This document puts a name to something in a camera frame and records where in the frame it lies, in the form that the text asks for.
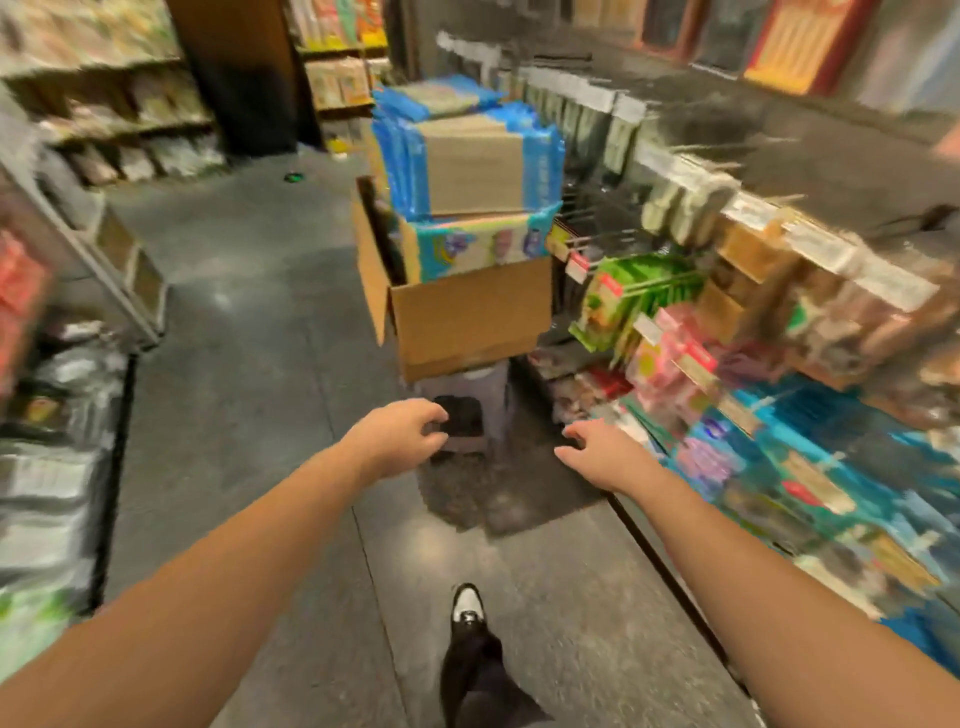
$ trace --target black pants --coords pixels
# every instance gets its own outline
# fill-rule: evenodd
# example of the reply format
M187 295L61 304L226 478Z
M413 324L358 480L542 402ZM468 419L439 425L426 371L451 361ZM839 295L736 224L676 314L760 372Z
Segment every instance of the black pants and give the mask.
M458 625L440 675L446 728L523 728L552 718L503 666L503 645L485 624Z

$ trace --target left hand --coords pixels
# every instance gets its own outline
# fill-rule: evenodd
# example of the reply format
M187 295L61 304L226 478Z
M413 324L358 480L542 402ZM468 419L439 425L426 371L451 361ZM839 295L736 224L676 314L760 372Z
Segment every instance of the left hand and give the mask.
M370 464L373 480L413 470L444 446L445 432L423 434L429 423L444 423L446 410L430 400L395 401L374 409L350 428L341 444Z

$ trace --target black and white sneaker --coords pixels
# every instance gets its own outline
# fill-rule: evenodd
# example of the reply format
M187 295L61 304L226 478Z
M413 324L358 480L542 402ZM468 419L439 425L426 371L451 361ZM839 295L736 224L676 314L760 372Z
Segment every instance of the black and white sneaker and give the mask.
M487 624L480 592L472 584L461 584L453 594L450 627L454 631Z

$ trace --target fingers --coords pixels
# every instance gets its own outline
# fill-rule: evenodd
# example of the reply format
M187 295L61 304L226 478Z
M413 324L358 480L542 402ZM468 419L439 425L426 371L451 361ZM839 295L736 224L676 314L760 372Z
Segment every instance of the fingers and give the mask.
M564 427L564 437L571 440L577 438L587 442L590 435L597 431L598 426L602 427L603 424L602 420L579 420Z
M584 452L582 450L571 448L569 446L563 446L560 448L553 448L554 454L557 455L560 462L566 465L568 468L579 472L580 465L583 462Z
M445 423L450 419L446 410L430 400L407 400L408 406L421 425L427 423Z
M423 449L426 450L426 457L430 457L434 453L438 452L440 448L444 446L449 437L450 436L445 432L431 432L429 435L425 436L423 438Z

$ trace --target forearm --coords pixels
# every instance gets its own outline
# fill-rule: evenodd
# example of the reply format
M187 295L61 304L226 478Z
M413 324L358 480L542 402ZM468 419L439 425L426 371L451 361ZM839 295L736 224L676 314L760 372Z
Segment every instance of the forearm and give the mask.
M0 687L20 728L206 726L354 495L343 446L307 461Z
M660 469L623 486L775 725L955 723L960 683L728 520L678 476Z

